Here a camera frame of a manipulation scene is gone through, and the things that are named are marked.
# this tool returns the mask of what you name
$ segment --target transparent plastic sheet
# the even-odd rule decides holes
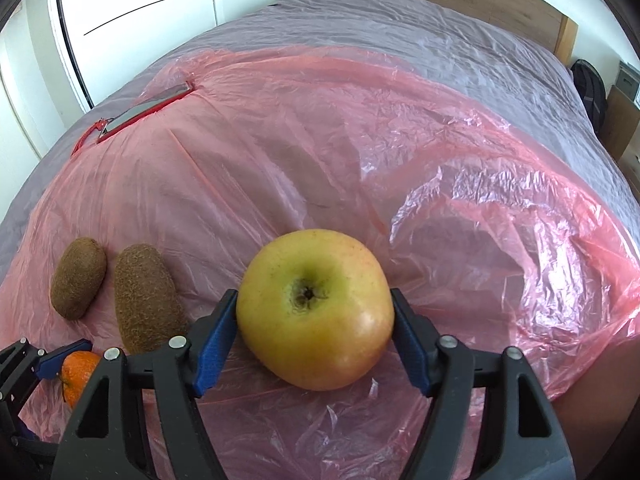
[[[112,271],[130,244],[161,251],[193,320],[239,285],[260,247],[313,227],[365,243],[442,333],[478,349],[520,346],[551,397],[635,316],[640,269],[620,223],[478,102],[394,58],[341,47],[201,52],[165,67],[140,99],[186,78],[194,93],[87,142],[50,184],[0,287],[0,346],[21,336],[48,350],[80,337],[96,351],[120,346]],[[110,267],[86,317],[66,322],[49,282],[79,236],[97,239]],[[479,427],[475,398],[459,478]],[[393,345],[355,384],[319,393],[268,373],[239,338],[199,402],[230,479],[395,479],[427,406]],[[55,382],[22,412],[46,440],[68,414]]]

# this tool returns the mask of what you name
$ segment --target pink plastic sheet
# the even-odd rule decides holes
[[[167,66],[140,99],[185,78],[194,93],[86,143],[50,184],[0,287],[0,348],[21,336],[47,350],[81,337],[96,351],[120,346],[112,271],[130,244],[161,251],[194,320],[239,285],[264,244],[315,227],[365,243],[441,332],[478,349],[520,346],[551,397],[635,316],[640,269],[620,223],[478,102],[393,58],[339,47],[202,52]],[[80,236],[106,248],[110,268],[86,317],[66,322],[49,305],[49,282]],[[282,480],[397,478],[427,405],[392,345],[355,384],[306,392],[240,340],[199,403],[230,479]],[[22,412],[47,440],[68,414],[56,382]]]

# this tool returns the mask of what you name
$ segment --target kiwi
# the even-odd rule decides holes
[[[124,249],[113,273],[116,318],[125,348],[132,354],[156,350],[188,324],[174,280],[155,247]]]
[[[77,238],[65,249],[53,273],[51,305],[69,321],[80,319],[98,293],[106,272],[104,249],[92,238]]]

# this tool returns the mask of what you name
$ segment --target apple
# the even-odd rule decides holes
[[[262,364],[307,390],[334,390],[362,377],[394,325],[376,257],[356,239],[324,229],[264,246],[244,274],[236,316]]]

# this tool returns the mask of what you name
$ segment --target bolt head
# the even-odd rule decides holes
[[[183,335],[174,335],[171,339],[169,339],[169,346],[171,348],[184,348],[187,344],[187,338]]]
[[[117,359],[119,356],[120,356],[119,348],[112,347],[112,348],[107,348],[104,351],[104,358],[107,359],[107,361],[113,361],[114,359]]]
[[[513,359],[514,361],[518,361],[522,359],[524,354],[522,353],[522,350],[520,350],[519,348],[516,348],[515,346],[510,346],[507,348],[507,356]]]
[[[440,346],[444,346],[444,348],[455,348],[458,346],[458,340],[452,335],[444,335],[440,338]]]

